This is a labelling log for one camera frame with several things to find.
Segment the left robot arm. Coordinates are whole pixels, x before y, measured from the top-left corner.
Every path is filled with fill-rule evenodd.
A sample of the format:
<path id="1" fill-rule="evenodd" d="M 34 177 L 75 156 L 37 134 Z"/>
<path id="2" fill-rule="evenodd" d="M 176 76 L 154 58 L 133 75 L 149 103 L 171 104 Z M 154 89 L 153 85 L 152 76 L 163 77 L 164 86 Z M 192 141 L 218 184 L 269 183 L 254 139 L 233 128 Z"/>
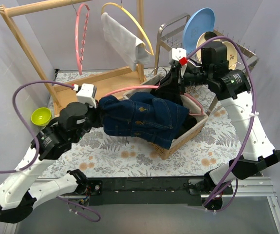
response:
<path id="1" fill-rule="evenodd" d="M 101 112 L 97 105 L 72 102 L 39 131 L 16 171 L 0 185 L 0 222 L 21 222 L 37 206 L 60 195 L 101 195 L 102 181 L 89 180 L 79 169 L 45 184 L 35 184 L 50 165 L 71 150 L 72 144 L 98 127 Z"/>

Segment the blue denim skirt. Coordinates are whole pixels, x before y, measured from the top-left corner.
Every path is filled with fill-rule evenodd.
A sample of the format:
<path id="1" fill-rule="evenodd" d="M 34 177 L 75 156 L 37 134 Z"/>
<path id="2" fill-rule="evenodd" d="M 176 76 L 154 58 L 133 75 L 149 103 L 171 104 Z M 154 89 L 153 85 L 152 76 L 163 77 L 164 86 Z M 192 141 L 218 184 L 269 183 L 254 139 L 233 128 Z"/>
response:
<path id="1" fill-rule="evenodd" d="M 102 124 L 109 136 L 139 137 L 164 149 L 172 141 L 189 115 L 189 109 L 148 92 L 136 92 L 129 99 L 103 97 L 99 107 Z"/>

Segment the black garment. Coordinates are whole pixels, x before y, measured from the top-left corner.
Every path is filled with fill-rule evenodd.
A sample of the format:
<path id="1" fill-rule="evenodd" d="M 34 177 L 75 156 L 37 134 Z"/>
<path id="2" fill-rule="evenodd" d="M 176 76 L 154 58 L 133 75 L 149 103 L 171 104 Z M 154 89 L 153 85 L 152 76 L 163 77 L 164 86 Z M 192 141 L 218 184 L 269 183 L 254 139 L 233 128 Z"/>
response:
<path id="1" fill-rule="evenodd" d="M 161 86 L 158 89 L 153 89 L 150 91 L 152 95 L 157 98 L 166 99 L 172 101 L 178 105 L 183 106 L 183 102 L 180 96 L 180 88 L 178 84 L 178 77 L 177 75 L 171 75 L 171 73 L 167 74 L 160 80 L 159 85 Z M 183 134 L 185 134 L 188 130 L 194 127 L 197 124 L 197 120 L 195 117 L 188 115 L 185 117 L 185 120 L 181 127 L 179 128 L 178 132 L 175 135 L 175 139 L 179 138 Z"/>

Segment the yellow hanger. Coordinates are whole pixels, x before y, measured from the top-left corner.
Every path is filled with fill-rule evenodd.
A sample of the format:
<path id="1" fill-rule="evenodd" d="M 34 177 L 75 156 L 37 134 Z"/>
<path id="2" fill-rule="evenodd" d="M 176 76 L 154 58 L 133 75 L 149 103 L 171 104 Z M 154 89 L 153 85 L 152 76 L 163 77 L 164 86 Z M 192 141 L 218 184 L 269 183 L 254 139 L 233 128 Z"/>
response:
<path id="1" fill-rule="evenodd" d="M 107 3 L 105 3 L 102 6 L 102 8 L 101 8 L 101 14 L 103 14 L 105 12 L 105 7 L 107 5 L 113 5 L 113 6 L 117 7 L 117 8 L 119 8 L 119 9 L 121 9 L 134 22 L 134 24 L 137 26 L 137 28 L 138 28 L 138 30 L 140 32 L 140 35 L 142 35 L 144 37 L 145 41 L 147 42 L 147 44 L 149 46 L 149 51 L 147 49 L 146 49 L 146 51 L 150 55 L 154 56 L 154 50 L 152 48 L 151 42 L 150 42 L 148 36 L 146 35 L 144 29 L 142 28 L 140 23 L 135 19 L 135 17 L 127 9 L 125 9 L 122 5 L 119 5 L 119 4 L 114 3 L 114 2 L 107 2 Z"/>

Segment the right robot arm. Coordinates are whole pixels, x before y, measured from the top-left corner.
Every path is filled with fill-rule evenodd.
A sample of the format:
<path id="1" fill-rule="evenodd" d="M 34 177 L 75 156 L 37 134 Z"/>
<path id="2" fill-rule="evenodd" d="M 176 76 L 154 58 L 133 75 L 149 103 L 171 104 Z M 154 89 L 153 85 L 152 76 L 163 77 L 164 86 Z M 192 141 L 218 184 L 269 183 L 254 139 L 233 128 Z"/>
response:
<path id="1" fill-rule="evenodd" d="M 172 48 L 169 52 L 171 69 L 157 93 L 173 94 L 183 92 L 190 85 L 206 84 L 226 109 L 241 148 L 234 159 L 207 172 L 204 181 L 198 183 L 215 195 L 226 182 L 246 179 L 280 162 L 280 150 L 270 142 L 262 127 L 250 78 L 241 70 L 229 68 L 225 42 L 206 41 L 200 50 L 201 64 L 189 69 L 186 50 Z"/>

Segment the white skirt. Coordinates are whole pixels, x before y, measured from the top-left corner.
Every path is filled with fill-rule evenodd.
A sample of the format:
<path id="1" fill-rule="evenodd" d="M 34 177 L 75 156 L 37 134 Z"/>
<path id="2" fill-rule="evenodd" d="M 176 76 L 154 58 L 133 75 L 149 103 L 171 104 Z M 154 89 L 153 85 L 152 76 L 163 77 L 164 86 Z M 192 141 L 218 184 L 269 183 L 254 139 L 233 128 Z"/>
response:
<path id="1" fill-rule="evenodd" d="M 105 41 L 114 48 L 132 71 L 136 70 L 138 64 L 149 63 L 149 53 L 140 38 L 106 12 L 101 15 L 101 22 Z"/>

